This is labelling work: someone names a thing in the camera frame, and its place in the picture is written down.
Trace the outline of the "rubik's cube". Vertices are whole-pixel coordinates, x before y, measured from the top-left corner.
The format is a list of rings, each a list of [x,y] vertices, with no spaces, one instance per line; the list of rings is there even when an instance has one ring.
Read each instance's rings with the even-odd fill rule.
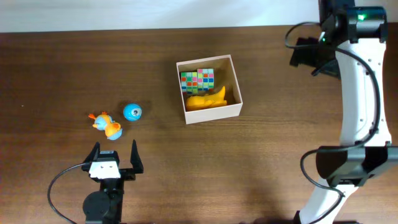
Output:
[[[209,91],[214,89],[215,76],[213,68],[199,68],[197,70],[197,87],[199,91]]]
[[[198,94],[198,73],[182,72],[180,74],[180,84],[182,93],[185,95]]]

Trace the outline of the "orange dinosaur toy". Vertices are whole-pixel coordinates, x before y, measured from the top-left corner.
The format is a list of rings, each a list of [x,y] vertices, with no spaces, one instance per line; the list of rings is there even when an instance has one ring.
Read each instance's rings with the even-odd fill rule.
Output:
[[[226,106],[228,102],[225,100],[225,94],[226,89],[223,86],[219,92],[212,95],[191,96],[186,100],[186,109],[187,111],[196,111]]]

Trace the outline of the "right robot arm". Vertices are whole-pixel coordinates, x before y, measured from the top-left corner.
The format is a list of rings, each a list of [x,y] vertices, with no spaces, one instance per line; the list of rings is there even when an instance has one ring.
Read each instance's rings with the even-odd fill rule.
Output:
[[[397,147],[384,112],[382,66],[388,24],[381,6],[321,0],[317,38],[299,38],[292,66],[308,65],[341,81],[340,143],[312,150],[319,179],[295,223],[333,223],[348,197],[397,165]]]

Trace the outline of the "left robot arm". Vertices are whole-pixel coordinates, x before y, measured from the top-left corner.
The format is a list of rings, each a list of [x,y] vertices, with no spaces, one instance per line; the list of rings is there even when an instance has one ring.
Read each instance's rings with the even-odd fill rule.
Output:
[[[134,181],[137,174],[144,172],[144,166],[132,142],[131,168],[119,167],[117,151],[102,151],[97,142],[86,159],[82,170],[89,173],[90,179],[100,184],[99,190],[90,193],[83,202],[86,223],[121,223],[124,197],[124,183]]]

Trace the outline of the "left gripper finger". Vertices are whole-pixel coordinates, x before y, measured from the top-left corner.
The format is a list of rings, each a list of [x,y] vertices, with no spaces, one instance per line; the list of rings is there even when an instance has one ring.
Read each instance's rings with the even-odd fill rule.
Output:
[[[87,157],[85,158],[85,160],[83,162],[89,163],[89,162],[93,162],[94,160],[96,160],[96,158],[98,157],[99,150],[100,150],[100,143],[96,142],[95,145],[93,146],[93,149],[87,155]]]
[[[130,163],[135,174],[143,174],[144,166],[138,153],[137,142],[134,139],[132,142]]]

